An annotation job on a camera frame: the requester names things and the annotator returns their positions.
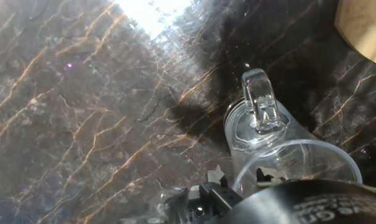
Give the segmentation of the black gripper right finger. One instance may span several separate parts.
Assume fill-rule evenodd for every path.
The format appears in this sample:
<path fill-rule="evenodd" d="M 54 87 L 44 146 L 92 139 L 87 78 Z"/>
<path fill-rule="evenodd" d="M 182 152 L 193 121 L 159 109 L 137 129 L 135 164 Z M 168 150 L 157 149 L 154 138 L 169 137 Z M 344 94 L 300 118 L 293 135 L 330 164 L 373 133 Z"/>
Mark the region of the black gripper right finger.
<path fill-rule="evenodd" d="M 259 187 L 271 187 L 282 184 L 286 181 L 286 178 L 282 176 L 282 173 L 276 169 L 260 167 L 257 169 L 256 174 L 257 185 Z"/>

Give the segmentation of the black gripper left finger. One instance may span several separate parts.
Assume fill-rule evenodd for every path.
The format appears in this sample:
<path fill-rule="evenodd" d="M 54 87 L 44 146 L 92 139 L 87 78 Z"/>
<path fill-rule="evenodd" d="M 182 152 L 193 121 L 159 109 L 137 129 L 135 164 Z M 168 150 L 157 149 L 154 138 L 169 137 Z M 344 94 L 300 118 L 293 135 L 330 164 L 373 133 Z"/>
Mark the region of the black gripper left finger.
<path fill-rule="evenodd" d="M 225 173 L 219 165 L 207 171 L 207 183 L 199 186 L 199 196 L 217 212 L 227 212 L 242 201 L 242 197 L 229 188 Z"/>

